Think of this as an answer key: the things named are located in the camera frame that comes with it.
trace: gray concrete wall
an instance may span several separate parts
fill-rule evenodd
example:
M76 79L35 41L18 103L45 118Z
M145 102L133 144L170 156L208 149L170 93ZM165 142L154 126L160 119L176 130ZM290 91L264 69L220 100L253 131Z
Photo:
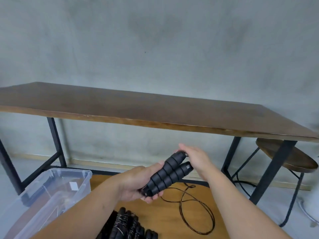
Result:
M257 103L319 132L318 10L319 0L0 0L0 86L45 81ZM232 141L62 122L69 156L121 164L165 159L185 142L220 167ZM11 153L54 153L43 117L1 113L0 136ZM243 139L232 170L254 142ZM297 147L319 155L318 144ZM242 175L260 176L269 162L258 152ZM285 169L276 180L295 182Z

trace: left hand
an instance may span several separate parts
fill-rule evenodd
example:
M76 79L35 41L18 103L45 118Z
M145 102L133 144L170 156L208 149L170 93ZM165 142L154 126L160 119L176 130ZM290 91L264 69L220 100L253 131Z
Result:
M138 189L143 188L148 183L151 176L159 171L163 165L164 162L160 161L149 167L138 166L113 176L114 180L119 182L120 200L132 201L142 199L147 203L151 203L154 199L162 196L164 191L159 192L153 197L144 197L138 192Z

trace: forearm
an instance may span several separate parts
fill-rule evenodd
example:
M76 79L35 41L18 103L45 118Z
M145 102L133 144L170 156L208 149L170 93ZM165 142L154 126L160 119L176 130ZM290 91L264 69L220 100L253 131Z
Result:
M95 239L106 223L120 197L113 177L60 215L32 239Z
M216 167L206 177L231 239L290 238Z

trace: clear plastic storage box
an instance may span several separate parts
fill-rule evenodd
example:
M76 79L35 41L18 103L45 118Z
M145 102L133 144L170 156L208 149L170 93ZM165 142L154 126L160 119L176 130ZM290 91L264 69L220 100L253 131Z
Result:
M40 174L0 216L0 239L28 239L91 192L90 170Z

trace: stool seat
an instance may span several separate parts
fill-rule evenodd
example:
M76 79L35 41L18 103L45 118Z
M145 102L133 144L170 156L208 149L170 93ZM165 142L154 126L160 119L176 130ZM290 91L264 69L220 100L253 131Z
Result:
M282 143L282 140L276 139L257 138L256 140L257 146L271 159ZM312 173L318 168L318 164L307 154L294 147L283 167L294 172Z

